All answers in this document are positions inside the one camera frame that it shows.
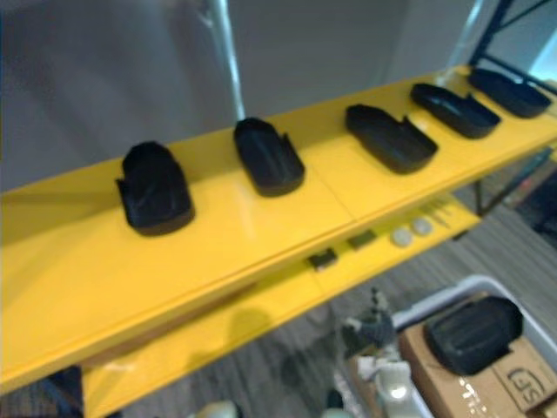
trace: white robot part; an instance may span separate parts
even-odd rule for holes
[[[232,401],[214,402],[188,418],[240,418],[238,407]]]

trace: metal rack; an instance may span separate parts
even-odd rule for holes
[[[486,28],[486,31],[482,35],[480,41],[478,42],[478,46],[476,47],[475,51],[468,62],[470,66],[475,67],[481,60],[485,60],[491,64],[498,65],[504,70],[512,72],[514,75],[522,78],[524,83],[531,83],[539,86],[540,88],[557,95],[557,88],[554,86],[545,83],[542,80],[528,74],[527,72],[517,68],[515,65],[508,63],[507,61],[492,55],[491,53],[487,52],[487,49],[490,43],[493,41],[493,37],[504,30],[505,28],[509,27],[511,24],[516,23],[523,17],[529,15],[534,10],[537,10],[539,7],[543,6],[546,3],[549,3],[553,0],[540,0],[536,4],[526,8],[522,12],[518,13],[514,17],[510,17],[505,20],[508,10],[513,5],[514,0],[500,0],[489,25]],[[509,194],[511,194],[514,190],[516,190],[522,182],[528,179],[532,174],[534,174],[540,167],[542,167],[551,157],[553,149],[550,147],[545,148],[543,151],[537,153],[533,156],[530,161],[528,161],[522,170],[505,186],[503,189],[497,193],[492,200],[487,203],[485,206],[482,203],[482,187],[481,187],[481,179],[475,183],[474,191],[476,195],[476,212],[479,216],[485,216],[490,213],[500,202],[502,202]]]

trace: small black component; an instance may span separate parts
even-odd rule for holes
[[[515,83],[511,78],[495,71],[474,68],[468,76],[468,82],[521,118],[534,118],[551,104],[549,98],[530,84]]]
[[[305,168],[288,135],[280,137],[263,120],[247,118],[236,124],[234,142],[256,190],[262,196],[279,196],[298,188]]]
[[[348,107],[346,127],[371,154],[399,174],[419,170],[438,149],[407,117],[398,122],[377,107],[364,104]]]
[[[443,366],[472,375],[509,353],[509,343],[522,335],[522,322],[512,301],[489,296],[433,316],[424,333]]]
[[[308,261],[313,266],[316,272],[321,272],[332,266],[337,262],[337,254],[332,250],[332,248],[327,248],[321,253],[317,253],[308,258]]]
[[[358,235],[354,235],[353,237],[350,237],[348,239],[348,244],[350,244],[350,246],[354,250],[359,250],[363,246],[367,246],[368,244],[371,244],[376,238],[377,235],[375,235],[373,231],[367,229],[364,232],[359,233]]]
[[[184,174],[171,152],[156,142],[131,148],[117,180],[125,216],[143,235],[169,233],[195,216]]]
[[[461,98],[442,87],[419,83],[414,85],[410,96],[441,122],[467,138],[483,138],[501,121],[471,94]]]

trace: wall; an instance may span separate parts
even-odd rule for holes
[[[194,2],[203,3],[0,3],[2,189],[123,155],[141,141],[233,125],[226,73]],[[246,111],[264,117],[438,70],[472,4],[232,0]],[[474,39],[494,5],[486,0]]]

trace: yellow table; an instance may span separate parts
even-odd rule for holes
[[[455,72],[451,88],[470,91]],[[176,143],[197,208],[187,227],[137,235],[125,222],[112,160],[3,196],[2,380],[10,391],[294,265],[308,254],[463,185],[557,138],[557,120],[502,116],[469,141],[408,98],[413,83],[364,91],[278,115],[307,167],[304,185],[266,199],[253,190],[232,130]],[[425,169],[391,174],[347,134],[348,105],[411,120],[440,146]]]
[[[296,262],[136,349],[89,359],[82,364],[85,416],[106,416],[479,221],[448,196],[428,203],[380,222],[373,228],[376,238],[358,250],[345,241],[332,244],[339,259],[322,272],[314,272],[307,261]],[[408,247],[394,246],[393,228],[409,227],[417,217],[433,224],[432,233],[414,236]]]

